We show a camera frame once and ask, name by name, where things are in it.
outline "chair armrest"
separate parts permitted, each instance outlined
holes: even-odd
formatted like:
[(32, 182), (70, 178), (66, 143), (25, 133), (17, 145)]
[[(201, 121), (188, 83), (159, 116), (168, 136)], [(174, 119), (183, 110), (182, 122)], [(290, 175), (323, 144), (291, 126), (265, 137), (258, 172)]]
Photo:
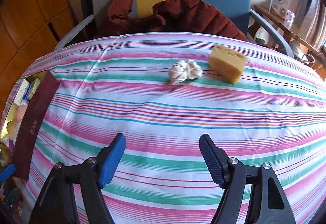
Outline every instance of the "chair armrest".
[(77, 34), (89, 23), (91, 23), (94, 20), (94, 15), (90, 15), (86, 17), (82, 22), (80, 22), (78, 25), (76, 25), (70, 32), (65, 35), (59, 43), (56, 45), (54, 51), (61, 50), (67, 43), (69, 43), (74, 37), (77, 36)]
[(250, 9), (250, 16), (262, 27), (264, 28), (268, 34), (272, 36), (272, 38), (278, 44), (281, 52), (285, 55), (288, 55), (291, 58), (294, 58), (292, 49), (290, 45), (285, 41), (285, 39), (281, 36), (278, 31), (272, 27), (262, 16), (260, 16), (257, 12)]

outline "crumpled white cloth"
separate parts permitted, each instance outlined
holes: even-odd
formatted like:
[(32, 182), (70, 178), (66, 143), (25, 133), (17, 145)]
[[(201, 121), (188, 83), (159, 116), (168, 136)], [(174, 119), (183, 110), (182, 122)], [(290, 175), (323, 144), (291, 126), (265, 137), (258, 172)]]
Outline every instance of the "crumpled white cloth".
[(180, 83), (186, 79), (196, 79), (201, 77), (202, 73), (202, 68), (192, 59), (187, 61), (180, 59), (168, 70), (171, 84)]

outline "red blanket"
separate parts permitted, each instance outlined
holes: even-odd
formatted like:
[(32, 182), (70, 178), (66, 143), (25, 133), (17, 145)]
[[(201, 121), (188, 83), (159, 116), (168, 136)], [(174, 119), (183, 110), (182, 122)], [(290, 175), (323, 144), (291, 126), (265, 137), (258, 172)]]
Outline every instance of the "red blanket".
[(132, 0), (113, 0), (108, 19), (100, 26), (101, 37), (144, 32), (195, 32), (248, 41), (220, 11), (201, 0), (166, 0), (153, 6), (153, 15), (129, 17)]

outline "striped bedsheet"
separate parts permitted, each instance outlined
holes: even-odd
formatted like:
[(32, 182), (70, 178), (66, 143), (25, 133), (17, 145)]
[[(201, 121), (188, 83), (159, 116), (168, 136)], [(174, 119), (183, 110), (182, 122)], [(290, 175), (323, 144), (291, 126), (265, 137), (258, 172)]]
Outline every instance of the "striped bedsheet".
[[(248, 57), (235, 86), (209, 69), (214, 44)], [(193, 59), (202, 78), (169, 85), (167, 69)], [(50, 69), (61, 81), (36, 140), (30, 178), (17, 181), (32, 208), (56, 162), (95, 156), (121, 132), (127, 148), (104, 199), (117, 224), (210, 223), (222, 196), (200, 154), (208, 133), (243, 163), (268, 162), (298, 224), (326, 195), (326, 86), (307, 66), (254, 44), (193, 33), (146, 33), (79, 43), (35, 61), (25, 76)], [(79, 186), (81, 223), (87, 223)], [(238, 223), (244, 223), (246, 187)]]

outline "metal screw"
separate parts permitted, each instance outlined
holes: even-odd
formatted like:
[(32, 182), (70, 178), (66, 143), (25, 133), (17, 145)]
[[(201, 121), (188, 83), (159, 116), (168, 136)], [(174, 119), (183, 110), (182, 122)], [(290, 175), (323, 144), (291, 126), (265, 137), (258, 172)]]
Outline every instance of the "metal screw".
[(63, 166), (63, 163), (62, 163), (62, 162), (57, 162), (57, 163), (54, 165), (54, 168), (55, 168), (55, 169), (60, 169), (62, 166)]
[(232, 157), (232, 158), (229, 159), (229, 162), (231, 164), (237, 164), (238, 163), (238, 159)]
[(86, 161), (88, 163), (95, 163), (96, 162), (96, 158), (95, 157), (89, 157)]
[(271, 166), (270, 166), (268, 163), (263, 163), (263, 167), (264, 167), (264, 169), (266, 169), (266, 170), (271, 169)]

